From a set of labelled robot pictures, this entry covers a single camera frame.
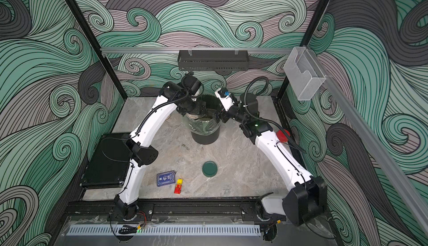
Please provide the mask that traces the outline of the black bin with green liner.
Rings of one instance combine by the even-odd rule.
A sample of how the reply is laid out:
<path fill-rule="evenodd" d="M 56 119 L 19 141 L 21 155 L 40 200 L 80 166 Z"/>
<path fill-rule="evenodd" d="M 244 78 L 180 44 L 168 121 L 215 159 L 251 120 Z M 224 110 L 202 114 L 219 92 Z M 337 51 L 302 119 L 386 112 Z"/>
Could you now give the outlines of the black bin with green liner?
<path fill-rule="evenodd" d="M 214 143 L 220 134 L 221 103 L 215 96 L 203 94 L 197 99 L 205 103 L 206 112 L 199 118 L 186 114 L 183 118 L 183 125 L 191 132 L 192 138 L 201 145 Z"/>

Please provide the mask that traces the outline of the red-lidded oatmeal jar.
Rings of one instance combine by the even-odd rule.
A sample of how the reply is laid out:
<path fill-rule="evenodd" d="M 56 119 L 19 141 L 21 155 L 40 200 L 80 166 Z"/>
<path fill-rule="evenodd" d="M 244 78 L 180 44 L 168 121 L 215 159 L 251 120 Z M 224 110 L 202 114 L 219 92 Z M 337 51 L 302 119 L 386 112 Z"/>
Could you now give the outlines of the red-lidded oatmeal jar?
<path fill-rule="evenodd" d="M 288 143 L 290 140 L 290 132 L 288 130 L 285 130 L 285 131 L 278 130 L 276 132 L 276 136 L 279 139 L 279 141 L 282 143 Z"/>

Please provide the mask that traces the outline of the green jar lid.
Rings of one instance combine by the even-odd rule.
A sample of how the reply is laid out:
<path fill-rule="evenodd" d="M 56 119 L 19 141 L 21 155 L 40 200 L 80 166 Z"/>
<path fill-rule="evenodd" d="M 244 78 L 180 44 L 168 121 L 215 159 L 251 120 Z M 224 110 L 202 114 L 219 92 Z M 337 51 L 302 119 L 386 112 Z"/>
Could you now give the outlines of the green jar lid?
<path fill-rule="evenodd" d="M 218 167 L 214 161 L 206 161 L 202 166 L 202 173 L 208 178 L 214 177 L 217 172 Z"/>

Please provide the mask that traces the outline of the glass oatmeal jar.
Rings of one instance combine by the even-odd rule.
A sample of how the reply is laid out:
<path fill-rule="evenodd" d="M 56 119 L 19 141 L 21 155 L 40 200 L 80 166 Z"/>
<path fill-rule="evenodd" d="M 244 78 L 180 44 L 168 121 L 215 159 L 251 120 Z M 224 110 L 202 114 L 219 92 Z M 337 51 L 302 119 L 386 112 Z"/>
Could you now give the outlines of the glass oatmeal jar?
<path fill-rule="evenodd" d="M 186 117 L 192 121 L 209 121 L 214 119 L 214 114 L 212 111 L 207 110 L 204 113 L 194 115 L 194 114 L 186 114 Z"/>

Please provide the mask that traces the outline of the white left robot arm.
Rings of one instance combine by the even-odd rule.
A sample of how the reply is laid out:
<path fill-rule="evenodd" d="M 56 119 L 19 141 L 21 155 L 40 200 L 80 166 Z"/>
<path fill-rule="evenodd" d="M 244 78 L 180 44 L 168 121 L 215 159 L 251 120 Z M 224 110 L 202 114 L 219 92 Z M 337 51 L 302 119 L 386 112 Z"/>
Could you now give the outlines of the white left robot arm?
<path fill-rule="evenodd" d="M 202 90 L 202 83 L 193 76 L 182 79 L 179 84 L 165 83 L 145 118 L 125 139 L 130 151 L 129 168 L 124 185 L 114 198 L 124 220 L 131 221 L 137 216 L 139 189 L 146 168 L 158 157 L 158 151 L 151 146 L 156 133 L 173 111 L 204 115 L 205 105 L 196 98 Z"/>

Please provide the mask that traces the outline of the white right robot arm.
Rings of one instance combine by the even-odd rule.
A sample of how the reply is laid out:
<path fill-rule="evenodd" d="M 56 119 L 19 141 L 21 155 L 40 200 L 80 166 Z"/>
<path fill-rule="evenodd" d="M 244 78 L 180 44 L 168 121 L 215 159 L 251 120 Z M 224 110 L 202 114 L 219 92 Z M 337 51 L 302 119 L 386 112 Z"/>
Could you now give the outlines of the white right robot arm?
<path fill-rule="evenodd" d="M 225 88 L 218 89 L 215 96 L 221 102 L 221 120 L 240 124 L 245 137 L 266 155 L 288 190 L 285 196 L 269 194 L 261 199 L 266 214 L 284 215 L 298 227 L 325 213 L 327 183 L 303 168 L 278 138 L 272 123 L 260 118 L 256 96 L 242 94 L 237 100 Z"/>

